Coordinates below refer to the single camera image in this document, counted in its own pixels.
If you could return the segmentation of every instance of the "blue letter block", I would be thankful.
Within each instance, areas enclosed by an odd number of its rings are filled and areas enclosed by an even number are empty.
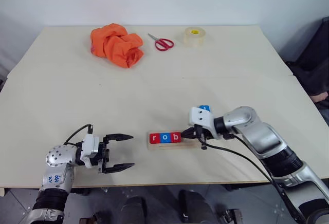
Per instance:
[[[160,139],[161,139],[160,143],[170,143],[171,142],[170,133],[160,133]]]
[[[210,107],[208,105],[200,105],[199,108],[202,108],[210,112]]]

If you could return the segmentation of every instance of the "orange fabric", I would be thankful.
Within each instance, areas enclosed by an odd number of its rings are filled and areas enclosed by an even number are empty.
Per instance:
[[[118,24],[93,30],[90,39],[92,54],[107,57],[121,67],[131,67],[144,55],[138,49],[143,45],[143,40],[137,34],[128,34],[126,29]]]

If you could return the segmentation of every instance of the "floor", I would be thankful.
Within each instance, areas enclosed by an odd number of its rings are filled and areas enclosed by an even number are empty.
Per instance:
[[[102,223],[117,223],[126,199],[135,195],[143,196],[147,202],[148,224],[181,223],[177,201],[181,189],[199,192],[214,211],[240,209],[244,224],[295,223],[269,184],[230,191],[220,184],[113,187],[108,192],[95,188],[88,196],[69,195],[63,223],[78,224],[80,218],[91,217],[94,213],[106,220]],[[37,193],[33,189],[8,190],[4,197],[0,197],[0,224],[24,223]]]

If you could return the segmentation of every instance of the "tape roll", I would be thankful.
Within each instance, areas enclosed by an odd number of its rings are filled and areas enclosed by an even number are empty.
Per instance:
[[[188,27],[184,32],[184,44],[189,47],[199,47],[204,43],[206,32],[200,27]]]

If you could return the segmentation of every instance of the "beige tabletop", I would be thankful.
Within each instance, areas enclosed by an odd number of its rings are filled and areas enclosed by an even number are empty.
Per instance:
[[[128,31],[174,38],[174,32],[183,28],[128,27]],[[91,29],[45,28],[9,75],[0,94],[1,187],[39,187],[49,148],[62,144],[85,123],[93,124],[94,134],[99,136],[109,133],[134,136],[132,140],[110,143],[110,164],[136,164],[108,175],[78,167],[75,187],[264,182],[266,179],[249,162],[227,152],[199,148],[147,149],[147,132],[188,128],[188,112],[198,105],[210,105],[215,116],[241,105],[255,108],[260,118],[271,124],[320,177],[329,176],[329,169],[324,166],[329,163],[329,129],[257,26],[205,27],[214,41],[209,38],[209,44],[219,43],[217,47],[205,44],[208,51],[204,47],[185,48],[177,41],[175,48],[161,54],[153,48],[151,40],[142,36],[145,57],[131,69],[92,56],[88,38]],[[259,40],[263,46],[263,53],[259,54],[263,56],[253,57],[252,61],[249,54],[258,53],[251,50],[248,54],[246,49],[243,61],[243,40],[234,46],[230,30],[233,35],[244,34]],[[231,37],[232,54],[228,47],[223,47],[217,53],[221,57],[212,57],[209,51],[227,43],[222,37]],[[238,49],[241,57],[232,57]],[[180,57],[175,58],[175,50]],[[191,57],[191,64],[186,67],[182,67],[187,61],[184,51]],[[201,55],[205,56],[203,60],[194,58]],[[165,74],[166,69],[172,69],[173,58],[179,70]],[[268,73],[264,73],[268,67],[261,63],[261,58],[272,67]],[[234,64],[237,74],[232,71],[229,75]],[[216,71],[214,68],[219,66],[221,70]],[[158,74],[152,71],[147,74],[151,69],[156,69]],[[79,134],[74,141],[81,140],[83,135]],[[236,140],[211,143],[231,148],[257,162]]]

